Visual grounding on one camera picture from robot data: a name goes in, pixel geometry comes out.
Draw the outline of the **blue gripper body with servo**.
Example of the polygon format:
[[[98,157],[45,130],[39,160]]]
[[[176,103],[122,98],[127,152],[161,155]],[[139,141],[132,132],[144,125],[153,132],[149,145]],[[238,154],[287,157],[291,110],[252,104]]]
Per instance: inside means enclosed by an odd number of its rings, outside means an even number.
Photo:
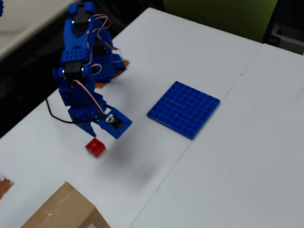
[[[105,114],[107,103],[101,95],[87,92],[68,92],[67,105],[70,106],[68,114],[71,117],[71,123],[81,127],[88,127],[92,122],[101,127],[108,126],[108,115]]]

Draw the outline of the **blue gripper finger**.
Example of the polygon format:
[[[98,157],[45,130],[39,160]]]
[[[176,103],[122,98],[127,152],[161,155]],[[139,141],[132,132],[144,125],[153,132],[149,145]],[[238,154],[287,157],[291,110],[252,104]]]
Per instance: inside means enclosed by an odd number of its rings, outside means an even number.
[[[94,123],[95,120],[82,120],[82,121],[76,121],[76,125],[84,130],[86,133],[91,135],[92,137],[96,137],[96,134],[91,126],[91,123]]]

